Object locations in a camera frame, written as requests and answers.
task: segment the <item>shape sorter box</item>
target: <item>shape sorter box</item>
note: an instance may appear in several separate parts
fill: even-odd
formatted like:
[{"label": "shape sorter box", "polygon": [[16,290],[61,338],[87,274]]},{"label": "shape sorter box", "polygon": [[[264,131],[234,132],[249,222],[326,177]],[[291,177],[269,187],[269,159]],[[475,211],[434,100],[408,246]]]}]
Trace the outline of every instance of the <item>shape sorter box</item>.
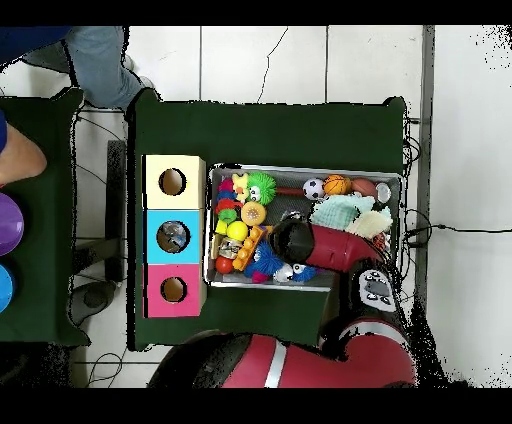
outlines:
[{"label": "shape sorter box", "polygon": [[[204,245],[204,210],[147,210],[146,258],[149,265],[200,265]],[[189,235],[185,248],[178,253],[168,253],[157,241],[157,232],[165,222],[178,222]]]},{"label": "shape sorter box", "polygon": [[[206,300],[206,284],[200,265],[146,266],[147,318],[196,317]],[[168,278],[178,278],[183,284],[183,299],[169,302],[162,295],[162,284]]]},{"label": "shape sorter box", "polygon": [[[147,209],[204,209],[206,165],[199,156],[183,155],[144,155],[144,193]],[[184,179],[182,191],[169,195],[162,191],[162,174],[174,169]]]}]

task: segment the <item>soccer ball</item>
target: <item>soccer ball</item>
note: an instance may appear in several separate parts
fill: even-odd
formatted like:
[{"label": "soccer ball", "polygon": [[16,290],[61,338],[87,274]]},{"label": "soccer ball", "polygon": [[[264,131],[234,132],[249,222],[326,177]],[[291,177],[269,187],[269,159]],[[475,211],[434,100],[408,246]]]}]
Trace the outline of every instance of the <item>soccer ball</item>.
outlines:
[{"label": "soccer ball", "polygon": [[318,178],[311,178],[304,183],[304,196],[309,200],[318,200],[324,197],[324,182]]}]

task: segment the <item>toy ball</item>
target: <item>toy ball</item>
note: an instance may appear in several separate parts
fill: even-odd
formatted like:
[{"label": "toy ball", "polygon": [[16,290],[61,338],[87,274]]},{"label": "toy ball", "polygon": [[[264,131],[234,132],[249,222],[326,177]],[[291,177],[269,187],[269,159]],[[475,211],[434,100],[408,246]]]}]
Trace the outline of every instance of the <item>toy ball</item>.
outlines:
[{"label": "toy ball", "polygon": [[245,222],[249,227],[253,227],[255,225],[260,225],[265,221],[267,211],[260,203],[247,202],[242,207],[241,216],[243,222]]},{"label": "toy ball", "polygon": [[227,236],[233,240],[244,241],[248,234],[249,229],[242,221],[232,222],[227,229]]},{"label": "toy ball", "polygon": [[317,200],[324,197],[325,192],[323,188],[324,182],[318,178],[311,178],[304,183],[304,196],[309,200]]},{"label": "toy ball", "polygon": [[233,271],[233,260],[219,256],[215,261],[215,269],[221,274],[229,274]]},{"label": "toy ball", "polygon": [[347,194],[350,192],[350,179],[341,175],[329,175],[324,181],[325,194],[332,196],[333,194]]},{"label": "toy ball", "polygon": [[377,188],[375,184],[365,178],[355,178],[352,180],[352,190],[361,193],[363,196],[372,196],[377,199]]}]

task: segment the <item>circular hole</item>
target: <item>circular hole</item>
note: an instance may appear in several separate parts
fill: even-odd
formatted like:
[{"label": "circular hole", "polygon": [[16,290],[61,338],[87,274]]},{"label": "circular hole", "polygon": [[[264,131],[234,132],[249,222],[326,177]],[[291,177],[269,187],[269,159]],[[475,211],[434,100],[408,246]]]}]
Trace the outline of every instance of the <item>circular hole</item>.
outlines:
[{"label": "circular hole", "polygon": [[162,281],[160,293],[167,302],[181,302],[187,295],[187,285],[179,277],[166,278]]},{"label": "circular hole", "polygon": [[167,253],[180,253],[190,242],[190,231],[179,221],[167,221],[156,232],[156,242]]},{"label": "circular hole", "polygon": [[183,172],[176,168],[169,168],[162,172],[158,179],[160,190],[169,196],[177,196],[185,190],[186,178]]}]

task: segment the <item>person's arm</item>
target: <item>person's arm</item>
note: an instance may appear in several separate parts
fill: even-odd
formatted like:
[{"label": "person's arm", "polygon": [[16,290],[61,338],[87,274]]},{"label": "person's arm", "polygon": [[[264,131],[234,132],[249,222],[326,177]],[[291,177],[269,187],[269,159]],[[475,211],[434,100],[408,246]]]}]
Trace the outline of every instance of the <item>person's arm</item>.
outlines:
[{"label": "person's arm", "polygon": [[0,110],[0,185],[36,177],[46,168],[39,147],[7,122]]}]

